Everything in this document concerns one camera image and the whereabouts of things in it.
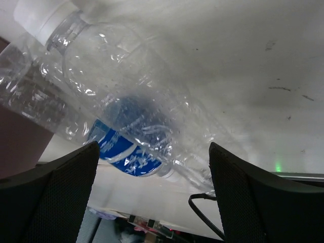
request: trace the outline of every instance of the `bottle label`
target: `bottle label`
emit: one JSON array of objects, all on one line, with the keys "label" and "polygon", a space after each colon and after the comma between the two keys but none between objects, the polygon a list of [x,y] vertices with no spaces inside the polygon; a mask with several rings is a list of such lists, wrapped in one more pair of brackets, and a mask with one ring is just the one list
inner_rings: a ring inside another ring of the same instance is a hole
[{"label": "bottle label", "polygon": [[101,159],[132,176],[146,175],[161,165],[158,159],[99,120],[90,131],[89,141],[99,143]]}]

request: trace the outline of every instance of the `white table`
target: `white table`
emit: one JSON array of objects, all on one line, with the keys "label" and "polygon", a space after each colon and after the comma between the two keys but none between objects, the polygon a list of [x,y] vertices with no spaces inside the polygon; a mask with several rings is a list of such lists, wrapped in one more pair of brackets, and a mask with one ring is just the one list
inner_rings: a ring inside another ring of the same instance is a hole
[{"label": "white table", "polygon": [[[2,4],[0,35],[20,28]],[[92,20],[134,28],[241,144],[240,156],[269,171],[324,174],[324,3],[321,0],[75,0]],[[56,138],[43,159],[75,147]],[[89,204],[164,220],[215,237],[190,210],[190,189],[99,166]],[[198,202],[220,226],[214,202]]]}]

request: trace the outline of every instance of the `wire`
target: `wire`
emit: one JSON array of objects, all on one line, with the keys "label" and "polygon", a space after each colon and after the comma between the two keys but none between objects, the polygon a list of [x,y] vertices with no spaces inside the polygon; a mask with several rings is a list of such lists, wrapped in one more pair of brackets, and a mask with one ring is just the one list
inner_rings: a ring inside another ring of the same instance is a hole
[{"label": "wire", "polygon": [[197,206],[193,203],[193,199],[207,199],[207,200],[213,200],[213,201],[217,201],[217,198],[215,196],[209,196],[205,193],[201,193],[201,194],[194,194],[191,195],[189,197],[188,203],[189,206],[191,207],[191,209],[198,215],[198,217],[200,217],[200,219],[207,224],[208,227],[210,227],[210,229],[212,231],[214,231],[222,240],[225,240],[225,235],[224,233],[219,230],[219,228],[217,228],[200,210],[199,208],[197,208]]}]

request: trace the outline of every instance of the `black mark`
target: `black mark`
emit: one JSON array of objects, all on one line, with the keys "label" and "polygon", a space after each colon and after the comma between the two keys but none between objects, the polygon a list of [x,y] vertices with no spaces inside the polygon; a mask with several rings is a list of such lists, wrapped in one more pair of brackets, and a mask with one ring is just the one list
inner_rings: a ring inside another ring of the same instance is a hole
[{"label": "black mark", "polygon": [[287,89],[285,87],[269,87],[268,89],[271,89],[271,90],[286,90],[286,91],[291,91],[291,89]]},{"label": "black mark", "polygon": [[276,42],[276,40],[269,40],[268,43],[265,45],[265,51],[271,51]]},{"label": "black mark", "polygon": [[307,95],[302,95],[305,99],[310,100],[310,101],[315,101],[312,98],[308,97]]}]

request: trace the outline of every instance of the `bottle neck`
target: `bottle neck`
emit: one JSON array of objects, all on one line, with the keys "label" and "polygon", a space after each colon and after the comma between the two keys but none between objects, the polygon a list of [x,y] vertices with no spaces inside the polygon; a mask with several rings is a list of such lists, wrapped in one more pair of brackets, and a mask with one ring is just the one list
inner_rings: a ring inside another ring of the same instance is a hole
[{"label": "bottle neck", "polygon": [[48,39],[46,48],[58,50],[64,55],[69,44],[80,34],[89,24],[80,18],[81,11],[71,13],[53,32]]}]

